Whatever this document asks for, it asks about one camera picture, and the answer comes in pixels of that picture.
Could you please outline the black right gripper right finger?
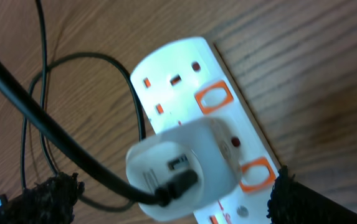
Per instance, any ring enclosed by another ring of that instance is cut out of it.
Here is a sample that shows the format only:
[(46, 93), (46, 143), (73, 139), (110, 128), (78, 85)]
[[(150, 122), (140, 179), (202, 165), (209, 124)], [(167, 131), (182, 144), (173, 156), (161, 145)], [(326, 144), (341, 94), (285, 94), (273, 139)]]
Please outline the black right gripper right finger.
[(357, 213), (297, 182), (287, 166), (278, 170), (267, 207), (273, 224), (357, 224)]

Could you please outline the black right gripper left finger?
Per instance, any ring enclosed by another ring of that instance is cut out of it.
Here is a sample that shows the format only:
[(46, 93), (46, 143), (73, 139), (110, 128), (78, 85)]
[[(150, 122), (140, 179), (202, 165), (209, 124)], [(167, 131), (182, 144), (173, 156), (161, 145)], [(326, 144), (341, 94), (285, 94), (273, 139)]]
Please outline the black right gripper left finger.
[(85, 184), (72, 175), (59, 173), (0, 207), (0, 224), (70, 224), (74, 205)]

